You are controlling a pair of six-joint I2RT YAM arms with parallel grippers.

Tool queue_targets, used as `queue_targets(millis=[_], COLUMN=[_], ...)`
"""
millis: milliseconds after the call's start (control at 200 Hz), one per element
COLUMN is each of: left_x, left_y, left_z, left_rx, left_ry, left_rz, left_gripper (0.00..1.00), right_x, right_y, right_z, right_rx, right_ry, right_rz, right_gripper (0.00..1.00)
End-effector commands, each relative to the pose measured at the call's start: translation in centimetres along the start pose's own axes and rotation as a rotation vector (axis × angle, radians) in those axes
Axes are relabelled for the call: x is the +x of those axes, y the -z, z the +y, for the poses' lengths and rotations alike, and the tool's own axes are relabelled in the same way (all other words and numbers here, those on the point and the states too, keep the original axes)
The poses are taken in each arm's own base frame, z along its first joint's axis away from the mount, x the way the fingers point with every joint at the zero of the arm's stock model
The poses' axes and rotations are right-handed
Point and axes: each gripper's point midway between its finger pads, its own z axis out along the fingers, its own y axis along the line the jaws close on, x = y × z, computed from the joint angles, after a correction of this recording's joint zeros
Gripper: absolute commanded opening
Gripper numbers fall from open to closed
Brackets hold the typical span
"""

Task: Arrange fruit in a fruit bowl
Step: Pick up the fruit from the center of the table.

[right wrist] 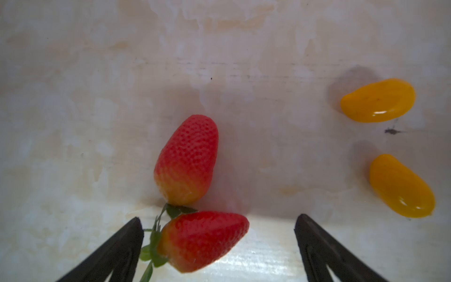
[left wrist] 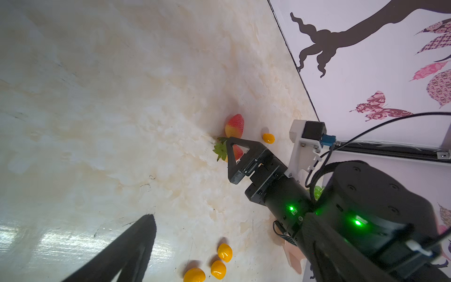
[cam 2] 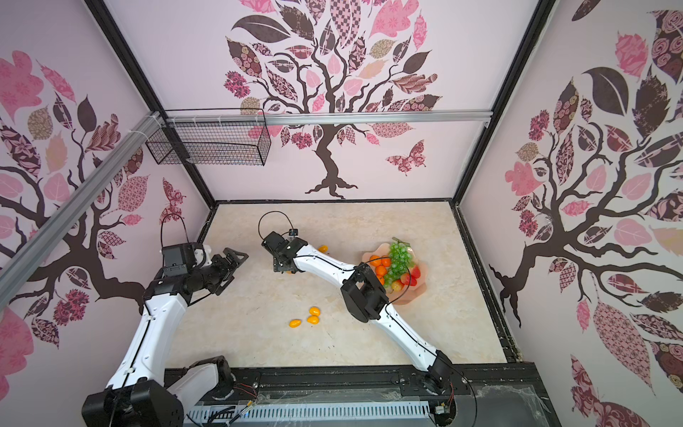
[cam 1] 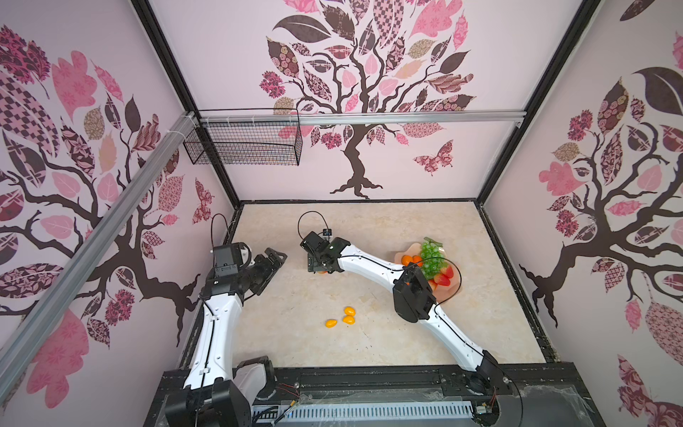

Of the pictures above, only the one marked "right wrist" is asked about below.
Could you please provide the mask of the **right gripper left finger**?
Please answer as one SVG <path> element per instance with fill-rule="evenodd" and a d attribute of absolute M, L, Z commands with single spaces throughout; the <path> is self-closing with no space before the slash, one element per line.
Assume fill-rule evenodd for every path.
<path fill-rule="evenodd" d="M 60 282 L 132 282 L 144 238 L 141 220 L 134 217 Z"/>

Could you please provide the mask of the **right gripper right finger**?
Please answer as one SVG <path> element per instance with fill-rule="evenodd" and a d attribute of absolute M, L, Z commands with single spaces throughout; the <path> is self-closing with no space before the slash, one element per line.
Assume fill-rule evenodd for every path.
<path fill-rule="evenodd" d="M 309 215 L 298 216 L 294 232 L 309 282 L 384 282 L 386 279 L 354 256 Z"/>

